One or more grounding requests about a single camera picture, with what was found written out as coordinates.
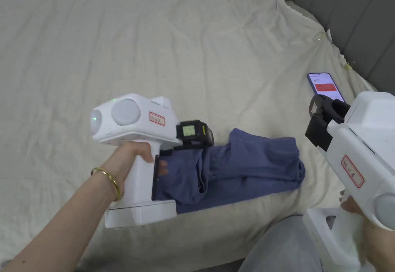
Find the person's right hand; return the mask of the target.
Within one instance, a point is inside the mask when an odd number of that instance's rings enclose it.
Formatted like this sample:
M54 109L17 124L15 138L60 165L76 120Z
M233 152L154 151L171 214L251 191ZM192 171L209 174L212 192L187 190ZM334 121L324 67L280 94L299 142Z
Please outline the person's right hand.
M394 272L395 232L382 229L370 222L352 196L346 198L344 190L340 194L340 207L346 212L359 214L363 218L363 240L359 248L362 259L370 262L377 272Z

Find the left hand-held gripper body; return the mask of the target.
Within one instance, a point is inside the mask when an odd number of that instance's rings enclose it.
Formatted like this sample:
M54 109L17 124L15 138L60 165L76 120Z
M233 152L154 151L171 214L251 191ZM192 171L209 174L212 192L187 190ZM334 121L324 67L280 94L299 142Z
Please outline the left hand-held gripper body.
M153 163L137 156L125 180L122 198L105 213L107 228L130 228L164 221L177 216L174 200L156 197L159 154L182 145L177 138L179 121L165 97L152 99L127 94L94 108L91 113L93 139L120 146L124 142L150 144Z

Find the person's left hand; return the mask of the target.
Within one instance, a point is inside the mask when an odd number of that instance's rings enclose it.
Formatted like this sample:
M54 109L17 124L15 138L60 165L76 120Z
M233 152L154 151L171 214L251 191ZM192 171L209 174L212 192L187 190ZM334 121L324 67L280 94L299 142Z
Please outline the person's left hand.
M125 142L115 149L100 168L107 174L105 181L106 200L120 200L124 184L137 157L150 164L154 162L151 146L146 142Z

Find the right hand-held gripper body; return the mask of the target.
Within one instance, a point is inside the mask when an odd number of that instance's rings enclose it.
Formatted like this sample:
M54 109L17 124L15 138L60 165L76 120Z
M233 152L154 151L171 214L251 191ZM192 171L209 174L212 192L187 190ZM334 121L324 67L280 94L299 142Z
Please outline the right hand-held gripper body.
M376 226L395 229L395 98L364 91L343 122L328 122L333 137L327 152L318 147L365 217ZM311 208L303 216L325 272L372 272L359 247L363 218L341 208Z

